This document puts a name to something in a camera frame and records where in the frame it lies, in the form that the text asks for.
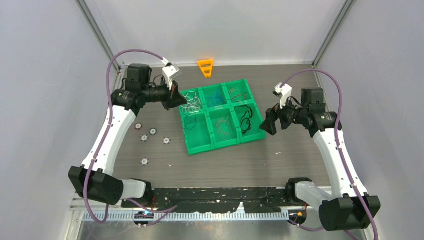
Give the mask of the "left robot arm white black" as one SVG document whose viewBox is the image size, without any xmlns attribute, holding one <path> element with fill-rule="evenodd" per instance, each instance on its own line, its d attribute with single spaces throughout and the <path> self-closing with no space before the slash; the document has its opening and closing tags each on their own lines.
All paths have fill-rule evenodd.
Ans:
<svg viewBox="0 0 424 240">
<path fill-rule="evenodd" d="M 147 103 L 160 102 L 167 111 L 187 103 L 175 77 L 180 69 L 171 63 L 162 68 L 160 84 L 151 81 L 152 68 L 146 64 L 127 67 L 123 87 L 111 94 L 111 108 L 91 151 L 81 166 L 72 166 L 68 177 L 81 198 L 116 205 L 120 200 L 134 199 L 141 207 L 153 202 L 152 184 L 132 178 L 113 177 L 115 161 L 123 140 Z"/>
</svg>

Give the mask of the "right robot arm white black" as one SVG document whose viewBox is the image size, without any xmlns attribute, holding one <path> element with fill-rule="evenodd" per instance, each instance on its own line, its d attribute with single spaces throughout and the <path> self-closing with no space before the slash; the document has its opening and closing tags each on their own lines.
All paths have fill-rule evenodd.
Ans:
<svg viewBox="0 0 424 240">
<path fill-rule="evenodd" d="M 318 212 L 323 228 L 328 231 L 366 229 L 381 208 L 379 198 L 371 196 L 357 175 L 344 143 L 342 125 L 336 123 L 338 114 L 326 110 L 321 88 L 304 88 L 301 101 L 292 96 L 292 88 L 277 85 L 273 94 L 279 103 L 265 112 L 260 129 L 274 136 L 276 121 L 281 129 L 302 125 L 317 145 L 324 160 L 331 193 L 317 187 L 307 177 L 288 180 L 285 198 L 291 205 L 307 204 Z"/>
</svg>

